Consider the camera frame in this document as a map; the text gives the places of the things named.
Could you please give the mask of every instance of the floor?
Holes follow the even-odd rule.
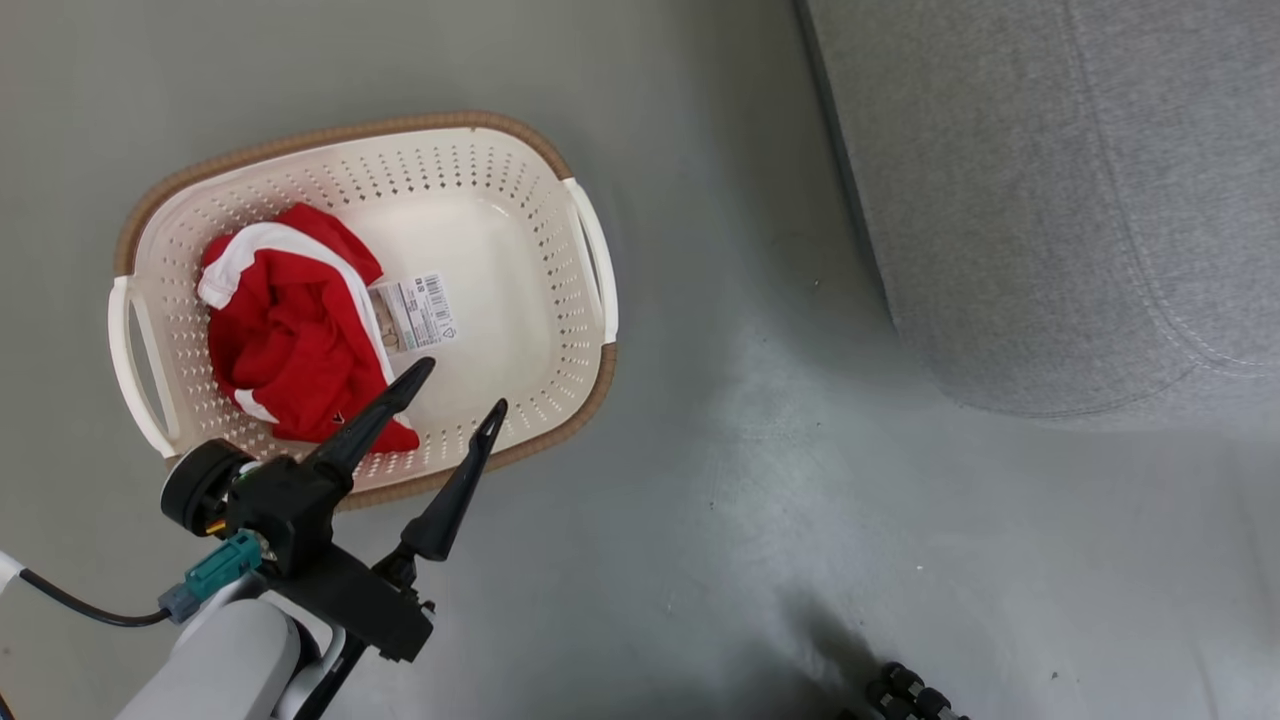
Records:
[[[166,173],[292,132],[485,108],[593,193],[617,380],[492,474],[413,665],[330,717],[817,717],[901,659],[975,720],[1280,706],[1280,421],[1076,434],[948,405],[851,243],[787,3],[17,0],[0,24],[0,547],[120,611],[207,550],[106,352],[116,229]],[[374,559],[422,506],[343,515]],[[170,626],[0,598],[19,719],[116,712]]]

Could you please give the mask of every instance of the black cable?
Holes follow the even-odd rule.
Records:
[[[31,571],[27,568],[23,568],[22,571],[18,573],[18,577],[22,578],[23,580],[27,580],[27,583],[29,583],[31,587],[47,594],[49,597],[74,610],[76,612],[79,612],[86,618],[97,620],[99,623],[115,625],[116,628],[146,628],[147,625],[155,625],[156,623],[166,620],[169,618],[168,610],[160,610],[157,612],[152,612],[151,615],[140,615],[140,616],[116,615],[114,612],[106,612],[105,610],[99,610],[97,607],[93,607],[92,605],[79,600],[78,597],[69,594],[64,589],[41,578],[40,575],[37,575],[36,573]],[[6,719],[4,715],[0,715],[0,720],[12,720],[12,719]]]
[[[9,710],[3,694],[0,694],[0,720],[14,720],[13,710]]]

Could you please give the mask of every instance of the laundry basket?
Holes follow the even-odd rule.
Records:
[[[259,457],[310,450],[274,438],[219,391],[209,313],[196,297],[211,240],[296,202],[342,219],[385,282],[442,282],[456,328],[448,342],[390,355],[397,374],[422,355],[436,359],[406,411],[421,445],[367,456],[348,507],[438,487],[499,397],[511,410],[489,468],[562,442],[604,401],[617,290],[600,222],[564,160],[529,127],[492,113],[402,118],[210,160],[138,204],[116,250],[108,336],[133,420],[164,457],[218,437]],[[131,336],[143,341],[141,357]],[[145,389],[142,359],[155,392]]]

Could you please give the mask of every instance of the woven rim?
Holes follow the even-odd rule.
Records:
[[[558,179],[573,177],[568,165],[564,163],[564,159],[561,158],[559,152],[556,150],[556,146],[539,135],[538,131],[513,118],[499,115],[497,113],[486,113],[484,110],[411,115],[343,128],[306,132],[265,142],[253,147],[246,147],[244,150],[228,152],[227,155],[205,160],[204,163],[179,170],[160,181],[155,187],[147,191],[145,196],[142,196],[142,200],[140,200],[133,208],[133,213],[129,214],[129,219],[124,223],[124,229],[120,231],[120,240],[115,246],[115,274],[116,277],[133,274],[138,242],[142,240],[142,229],[146,228],[151,217],[155,215],[155,211],[159,210],[165,201],[197,182],[204,182],[215,176],[237,170],[255,163],[261,163],[262,160],[282,158],[302,150],[347,142],[349,140],[362,140],[366,137],[379,137],[384,135],[398,135],[402,132],[416,132],[424,129],[460,127],[486,128],[504,132],[525,142],[541,155],[543,160],[550,165],[552,172],[556,173]],[[595,384],[591,386],[591,392],[588,393],[586,401],[582,402],[582,406],[579,407],[568,420],[564,420],[564,423],[557,428],[520,445],[508,447],[500,452],[495,452],[489,459],[488,465],[485,465],[486,471],[497,470],[503,465],[509,465],[517,460],[524,460],[530,455],[557,446],[572,437],[577,430],[582,429],[582,425],[585,425],[591,416],[595,415],[595,411],[600,409],[600,405],[604,404],[604,396],[609,393],[609,386],[613,384],[613,372],[617,365],[617,359],[618,350],[616,342],[602,346],[600,370],[595,375]],[[165,465],[172,469],[177,461],[178,457],[166,459]],[[393,486],[355,491],[342,501],[338,509],[356,510],[360,507],[370,507],[383,502],[403,500],[406,497],[433,491],[443,486],[444,482],[449,479],[452,473],[453,469],[449,468],[447,470],[431,473],[430,475],[402,480]]]

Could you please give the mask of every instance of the sofa cushion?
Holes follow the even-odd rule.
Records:
[[[1275,397],[1280,4],[808,0],[891,311],[959,402]]]

